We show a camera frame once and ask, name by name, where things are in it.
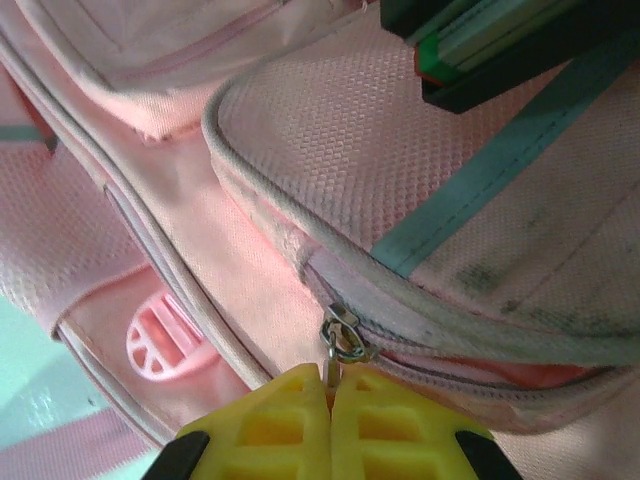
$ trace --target black plastic part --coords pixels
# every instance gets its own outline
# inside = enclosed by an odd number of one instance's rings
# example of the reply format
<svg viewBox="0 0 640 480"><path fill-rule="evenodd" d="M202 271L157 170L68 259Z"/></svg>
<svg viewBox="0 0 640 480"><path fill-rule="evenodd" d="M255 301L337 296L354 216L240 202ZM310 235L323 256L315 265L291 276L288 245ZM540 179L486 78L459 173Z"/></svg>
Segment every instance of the black plastic part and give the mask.
<svg viewBox="0 0 640 480"><path fill-rule="evenodd" d="M494 441L468 431L457 432L456 440L478 480L523 480Z"/></svg>
<svg viewBox="0 0 640 480"><path fill-rule="evenodd" d="M616 35L640 28L640 0L588 0L547 23L451 87L434 92L423 81L426 103L464 113L571 60Z"/></svg>
<svg viewBox="0 0 640 480"><path fill-rule="evenodd" d="M189 480L209 440L206 432L191 432L168 443L142 480Z"/></svg>
<svg viewBox="0 0 640 480"><path fill-rule="evenodd" d="M380 22L386 31L409 38L453 0L380 0Z"/></svg>

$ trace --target teal strap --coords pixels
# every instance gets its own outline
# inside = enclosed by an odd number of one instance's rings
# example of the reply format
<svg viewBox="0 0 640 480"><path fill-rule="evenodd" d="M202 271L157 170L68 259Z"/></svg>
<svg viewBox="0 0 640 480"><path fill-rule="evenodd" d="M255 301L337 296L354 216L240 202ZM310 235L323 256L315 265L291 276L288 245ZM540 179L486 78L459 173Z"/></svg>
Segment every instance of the teal strap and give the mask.
<svg viewBox="0 0 640 480"><path fill-rule="evenodd" d="M34 125L0 126L0 142L44 142L50 152L58 146L58 137L42 138L42 133Z"/></svg>
<svg viewBox="0 0 640 480"><path fill-rule="evenodd" d="M407 278L551 145L640 55L632 31L560 72L449 181L378 241L371 256Z"/></svg>

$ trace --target zipper pull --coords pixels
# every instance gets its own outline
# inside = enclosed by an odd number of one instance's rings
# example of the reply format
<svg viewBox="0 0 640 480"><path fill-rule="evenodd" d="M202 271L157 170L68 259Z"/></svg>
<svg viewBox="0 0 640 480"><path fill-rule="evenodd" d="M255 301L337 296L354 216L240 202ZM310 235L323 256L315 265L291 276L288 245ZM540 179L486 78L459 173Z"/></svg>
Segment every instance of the zipper pull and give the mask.
<svg viewBox="0 0 640 480"><path fill-rule="evenodd" d="M358 332L359 324L360 319L338 303L325 311L320 337L329 353L324 380L330 390L335 390L340 383L342 364L368 363L378 354Z"/></svg>

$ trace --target pink plastic buckle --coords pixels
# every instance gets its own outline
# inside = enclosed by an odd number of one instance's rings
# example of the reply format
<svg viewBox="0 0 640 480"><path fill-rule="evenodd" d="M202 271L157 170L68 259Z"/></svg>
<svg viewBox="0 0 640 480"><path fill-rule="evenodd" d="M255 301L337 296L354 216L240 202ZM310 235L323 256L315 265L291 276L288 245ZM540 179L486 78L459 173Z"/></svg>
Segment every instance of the pink plastic buckle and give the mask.
<svg viewBox="0 0 640 480"><path fill-rule="evenodd" d="M219 357L166 292L149 298L138 309L127 331L126 347L133 369L152 381L181 377Z"/></svg>

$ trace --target backpack strap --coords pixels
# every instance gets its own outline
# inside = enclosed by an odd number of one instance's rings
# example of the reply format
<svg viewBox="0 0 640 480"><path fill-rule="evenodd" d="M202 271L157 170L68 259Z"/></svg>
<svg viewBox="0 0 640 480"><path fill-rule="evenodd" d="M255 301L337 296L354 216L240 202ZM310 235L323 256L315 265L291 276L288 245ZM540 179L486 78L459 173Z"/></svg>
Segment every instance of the backpack strap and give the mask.
<svg viewBox="0 0 640 480"><path fill-rule="evenodd" d="M632 30L574 59L371 256L403 278L549 147L640 55Z"/></svg>
<svg viewBox="0 0 640 480"><path fill-rule="evenodd" d="M90 415L0 451L0 478L84 480L150 451L113 410Z"/></svg>

